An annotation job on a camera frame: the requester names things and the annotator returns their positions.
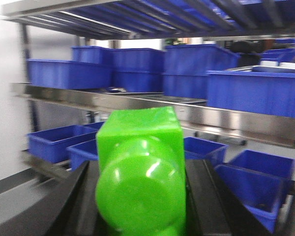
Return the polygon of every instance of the stacked bins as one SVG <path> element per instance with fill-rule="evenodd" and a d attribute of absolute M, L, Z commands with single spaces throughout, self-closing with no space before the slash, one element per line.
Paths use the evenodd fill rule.
<path fill-rule="evenodd" d="M 66 148 L 95 139 L 95 129 L 71 125 L 28 134 L 29 152 L 43 160 L 58 163 L 69 158 Z"/>
<path fill-rule="evenodd" d="M 150 48 L 115 49 L 113 86 L 127 92 L 162 91 L 164 54 Z"/>
<path fill-rule="evenodd" d="M 264 51 L 261 55 L 261 61 L 275 61 L 279 65 L 281 62 L 292 62 L 295 57 L 295 49 L 272 49 Z"/>
<path fill-rule="evenodd" d="M 209 71 L 210 107 L 295 118 L 295 73 Z"/>
<path fill-rule="evenodd" d="M 238 55 L 215 44 L 168 46 L 165 55 L 164 94 L 207 98 L 207 70 L 237 66 Z"/>
<path fill-rule="evenodd" d="M 245 150 L 229 162 L 229 164 L 282 179 L 282 203 L 284 203 L 292 186 L 292 176 L 295 168 L 294 159 Z"/>
<path fill-rule="evenodd" d="M 220 144 L 204 139 L 188 137 L 184 139 L 186 159 L 208 159 L 212 166 L 224 162 L 224 156 L 228 145 Z"/>
<path fill-rule="evenodd" d="M 97 89 L 112 85 L 112 52 L 99 47 L 74 47 L 73 61 L 29 59 L 33 86 Z"/>
<path fill-rule="evenodd" d="M 227 165 L 219 165 L 215 170 L 245 207 L 273 233 L 282 202 L 282 180 Z"/>

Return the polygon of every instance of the metal shelf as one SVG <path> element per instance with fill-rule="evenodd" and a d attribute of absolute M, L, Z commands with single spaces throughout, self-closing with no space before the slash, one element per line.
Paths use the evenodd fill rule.
<path fill-rule="evenodd" d="M 269 116 L 204 105 L 159 100 L 159 94 L 121 96 L 78 90 L 33 87 L 12 84 L 12 90 L 30 100 L 40 100 L 89 111 L 111 112 L 118 109 L 141 109 L 173 106 L 182 127 L 205 133 L 257 140 L 295 148 L 295 118 Z"/>
<path fill-rule="evenodd" d="M 22 0 L 2 14 L 100 40 L 295 37 L 295 0 Z"/>

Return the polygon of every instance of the shelving unit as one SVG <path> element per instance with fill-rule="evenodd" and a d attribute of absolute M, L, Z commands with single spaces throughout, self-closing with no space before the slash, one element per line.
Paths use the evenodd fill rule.
<path fill-rule="evenodd" d="M 2 14 L 5 20 L 21 24 L 26 59 L 30 57 L 27 25 L 85 37 L 86 41 L 295 37 L 295 0 L 22 0 L 4 5 Z M 12 90 L 30 101 L 94 112 L 170 105 L 187 130 L 295 148 L 295 118 L 216 109 L 202 100 L 173 100 L 153 93 L 108 94 L 29 84 L 13 84 Z M 295 236 L 295 195 L 281 235 Z"/>

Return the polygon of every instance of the metal shelf rail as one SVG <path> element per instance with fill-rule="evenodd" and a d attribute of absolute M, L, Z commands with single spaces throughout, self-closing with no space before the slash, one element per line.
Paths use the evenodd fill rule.
<path fill-rule="evenodd" d="M 295 118 L 160 101 L 157 96 L 154 99 L 152 95 L 148 98 L 147 96 L 121 96 L 34 87 L 22 83 L 12 84 L 12 90 L 16 95 L 29 100 L 41 100 L 88 111 L 111 112 L 118 109 L 173 106 L 184 128 L 295 148 Z"/>
<path fill-rule="evenodd" d="M 295 37 L 295 0 L 22 0 L 2 14 L 100 40 Z"/>

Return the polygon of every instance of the storage bin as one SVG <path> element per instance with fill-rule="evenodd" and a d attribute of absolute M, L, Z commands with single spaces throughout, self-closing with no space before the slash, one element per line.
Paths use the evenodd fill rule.
<path fill-rule="evenodd" d="M 292 62 L 295 57 L 295 49 L 285 48 L 267 50 L 262 53 L 261 57 L 261 60 L 276 61 L 278 63 Z"/>
<path fill-rule="evenodd" d="M 227 147 L 225 144 L 193 137 L 184 139 L 186 159 L 208 159 L 213 166 L 224 162 Z"/>
<path fill-rule="evenodd" d="M 207 70 L 237 67 L 239 55 L 215 44 L 166 47 L 165 73 L 170 75 L 206 75 Z"/>
<path fill-rule="evenodd" d="M 208 76 L 164 75 L 165 96 L 207 98 Z"/>
<path fill-rule="evenodd" d="M 161 92 L 163 75 L 147 71 L 115 71 L 113 86 L 124 88 L 127 92 Z"/>
<path fill-rule="evenodd" d="M 229 164 L 282 178 L 282 201 L 285 201 L 292 185 L 291 179 L 295 168 L 294 159 L 245 150 L 230 161 Z"/>
<path fill-rule="evenodd" d="M 111 86 L 112 68 L 106 65 L 29 59 L 29 77 L 33 86 L 56 89 L 97 89 Z"/>
<path fill-rule="evenodd" d="M 151 48 L 115 49 L 114 67 L 116 70 L 164 72 L 165 53 Z"/>
<path fill-rule="evenodd" d="M 226 165 L 219 165 L 215 170 L 245 207 L 273 233 L 280 209 L 282 180 Z"/>
<path fill-rule="evenodd" d="M 58 163 L 69 158 L 66 148 L 95 138 L 96 130 L 79 125 L 28 134 L 29 152 L 43 160 Z"/>
<path fill-rule="evenodd" d="M 105 123 L 104 121 L 103 122 L 96 122 L 96 123 L 86 124 L 84 126 L 99 130 L 103 126 L 104 123 Z"/>
<path fill-rule="evenodd" d="M 210 107 L 295 118 L 295 74 L 209 71 Z"/>
<path fill-rule="evenodd" d="M 284 43 L 284 44 L 295 44 L 295 38 L 282 38 L 276 39 L 276 43 Z"/>
<path fill-rule="evenodd" d="M 71 170 L 76 170 L 85 161 L 98 160 L 96 140 L 67 147 L 71 160 Z"/>
<path fill-rule="evenodd" d="M 268 73 L 295 73 L 295 68 L 286 68 L 280 66 L 253 66 L 251 71 Z"/>
<path fill-rule="evenodd" d="M 113 51 L 97 46 L 72 47 L 73 60 L 79 62 L 114 65 Z"/>

